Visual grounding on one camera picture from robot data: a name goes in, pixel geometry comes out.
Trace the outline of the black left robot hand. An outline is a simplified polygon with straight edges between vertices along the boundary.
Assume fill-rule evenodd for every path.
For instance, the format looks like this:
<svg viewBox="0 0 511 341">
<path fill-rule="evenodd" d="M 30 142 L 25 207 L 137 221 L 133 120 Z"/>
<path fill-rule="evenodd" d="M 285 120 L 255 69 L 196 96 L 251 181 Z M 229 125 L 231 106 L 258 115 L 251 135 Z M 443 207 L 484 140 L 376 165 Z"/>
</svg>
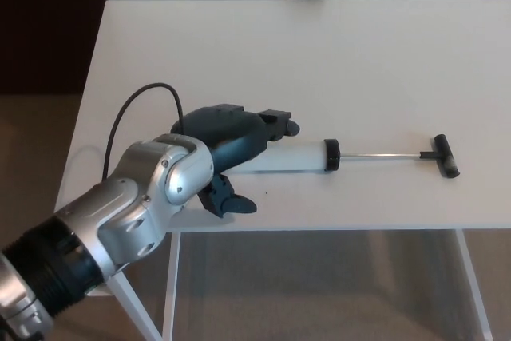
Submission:
<svg viewBox="0 0 511 341">
<path fill-rule="evenodd" d="M 257 210 L 252 200 L 235 193 L 224 172 L 259 156 L 269 142 L 294 137 L 299 131 L 289 112 L 268 109 L 253 113 L 228 104 L 194 110 L 171 128 L 172 133 L 194 137 L 208 147 L 213 177 L 198 197 L 204 209 L 219 218 L 226 213 L 249 214 Z"/>
</svg>

